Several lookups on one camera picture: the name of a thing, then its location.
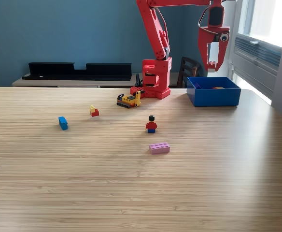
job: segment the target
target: blue bin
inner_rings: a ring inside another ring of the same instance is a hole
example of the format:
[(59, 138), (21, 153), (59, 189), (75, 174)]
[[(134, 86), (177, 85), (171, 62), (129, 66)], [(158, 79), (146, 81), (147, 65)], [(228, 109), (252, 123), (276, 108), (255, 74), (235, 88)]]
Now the blue bin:
[(237, 106), (241, 88), (227, 77), (189, 77), (187, 94), (194, 106)]

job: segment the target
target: red robotic arm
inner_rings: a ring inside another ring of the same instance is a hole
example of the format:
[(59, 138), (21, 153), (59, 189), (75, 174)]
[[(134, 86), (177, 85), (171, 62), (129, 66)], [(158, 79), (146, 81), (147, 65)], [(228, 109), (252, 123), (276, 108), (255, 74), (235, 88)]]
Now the red robotic arm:
[[(225, 0), (137, 0), (142, 15), (145, 29), (156, 56), (156, 60), (143, 61), (143, 87), (146, 97), (164, 98), (170, 94), (169, 76), (172, 58), (169, 57), (170, 45), (168, 30), (158, 7), (179, 5), (212, 5), (208, 7), (209, 22), (207, 27), (201, 27), (200, 23), (204, 17), (203, 13), (199, 21), (198, 46), (205, 69), (209, 72), (217, 71), (224, 61), (226, 48), (229, 41), (229, 27), (222, 27), (225, 9), (222, 2)], [(157, 12), (164, 21), (163, 30)], [(208, 44), (219, 42), (218, 62), (208, 62)]]

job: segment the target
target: dark wooden chair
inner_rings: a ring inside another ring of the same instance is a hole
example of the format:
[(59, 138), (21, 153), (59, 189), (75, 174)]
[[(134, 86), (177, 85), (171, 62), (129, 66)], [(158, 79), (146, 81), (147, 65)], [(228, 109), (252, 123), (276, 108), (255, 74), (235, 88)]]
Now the dark wooden chair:
[(177, 88), (183, 88), (183, 82), (184, 88), (187, 88), (187, 78), (190, 76), (198, 76), (200, 69), (201, 65), (199, 62), (188, 57), (182, 57)]

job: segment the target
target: pink lego brick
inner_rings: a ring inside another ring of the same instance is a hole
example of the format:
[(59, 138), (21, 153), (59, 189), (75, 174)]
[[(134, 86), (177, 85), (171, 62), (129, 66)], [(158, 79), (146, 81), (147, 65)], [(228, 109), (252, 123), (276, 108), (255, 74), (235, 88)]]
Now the pink lego brick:
[(150, 144), (150, 152), (152, 155), (170, 152), (168, 143)]

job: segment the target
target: chair backrest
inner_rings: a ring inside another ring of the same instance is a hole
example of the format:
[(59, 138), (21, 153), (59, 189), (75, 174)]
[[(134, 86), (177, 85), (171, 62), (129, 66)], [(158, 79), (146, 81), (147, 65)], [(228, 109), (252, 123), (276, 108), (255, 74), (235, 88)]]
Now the chair backrest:
[(184, 78), (187, 80), (190, 76), (196, 77), (200, 68), (201, 65), (199, 62), (188, 57), (182, 57), (177, 88), (183, 88)]

